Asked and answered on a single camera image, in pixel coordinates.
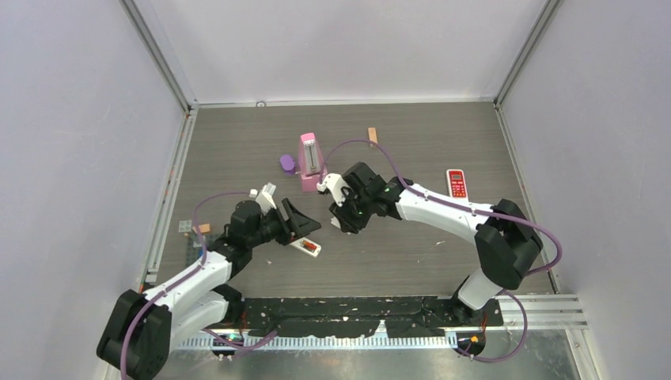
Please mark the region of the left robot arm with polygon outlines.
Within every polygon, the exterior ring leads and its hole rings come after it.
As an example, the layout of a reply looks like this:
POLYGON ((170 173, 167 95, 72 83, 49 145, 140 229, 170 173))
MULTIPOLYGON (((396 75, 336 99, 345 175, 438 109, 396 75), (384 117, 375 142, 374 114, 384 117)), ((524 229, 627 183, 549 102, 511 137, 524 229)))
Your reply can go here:
POLYGON ((287 246, 321 224, 288 199, 280 211, 272 200, 256 197, 238 203, 224 232, 203 244, 202 256, 166 282, 139 293, 122 293, 97 345, 96 355, 122 378, 152 379, 177 345, 219 323, 236 326, 243 315, 239 291, 228 282, 252 259, 259 245, 287 246))

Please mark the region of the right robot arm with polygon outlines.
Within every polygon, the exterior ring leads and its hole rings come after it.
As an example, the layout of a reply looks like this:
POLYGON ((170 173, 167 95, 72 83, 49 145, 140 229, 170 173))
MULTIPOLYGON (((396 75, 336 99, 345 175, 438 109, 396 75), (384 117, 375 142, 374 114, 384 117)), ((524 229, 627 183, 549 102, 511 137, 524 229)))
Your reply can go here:
POLYGON ((473 244, 479 267, 450 299, 452 315, 462 325, 479 319, 500 292, 518 289, 543 248, 538 233, 510 200, 471 203, 403 177, 384 180, 364 162, 343 175, 326 175, 317 190, 332 196, 332 224, 346 234, 359 233, 377 215, 426 224, 473 244))

